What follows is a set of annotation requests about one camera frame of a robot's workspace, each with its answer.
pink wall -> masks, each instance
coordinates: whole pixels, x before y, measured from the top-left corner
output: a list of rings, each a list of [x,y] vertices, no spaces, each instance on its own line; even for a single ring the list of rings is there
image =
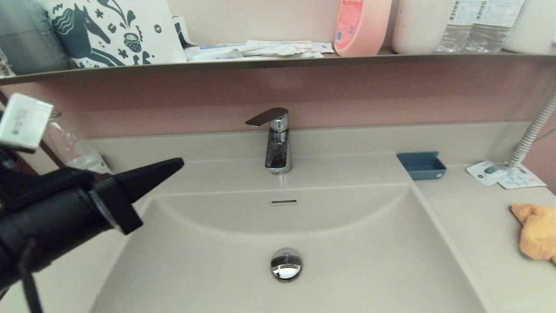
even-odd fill
[[[556,81],[556,65],[395,63],[144,74],[2,87],[56,104],[94,136],[249,130],[274,106],[293,128],[531,120]],[[556,136],[526,164],[556,190]]]

pink bottle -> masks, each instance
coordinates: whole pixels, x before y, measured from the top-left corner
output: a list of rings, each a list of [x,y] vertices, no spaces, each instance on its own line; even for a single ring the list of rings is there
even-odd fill
[[[341,0],[336,23],[336,53],[372,56],[384,43],[392,0]]]

sink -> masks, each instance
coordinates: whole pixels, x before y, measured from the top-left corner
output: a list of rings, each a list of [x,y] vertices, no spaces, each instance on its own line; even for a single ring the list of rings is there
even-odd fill
[[[164,196],[143,219],[92,312],[485,312],[407,184]]]

faucet lever handle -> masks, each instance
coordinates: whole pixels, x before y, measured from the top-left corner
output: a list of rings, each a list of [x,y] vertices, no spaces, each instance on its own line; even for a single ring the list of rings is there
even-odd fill
[[[275,107],[248,120],[245,124],[259,127],[266,123],[270,123],[270,129],[273,131],[287,131],[289,128],[287,113],[287,109],[284,109],[283,107]]]

white bag with horse print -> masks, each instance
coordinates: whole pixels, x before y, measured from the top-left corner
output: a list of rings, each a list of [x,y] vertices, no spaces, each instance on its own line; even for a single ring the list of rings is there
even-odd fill
[[[78,67],[186,62],[165,0],[41,0]]]

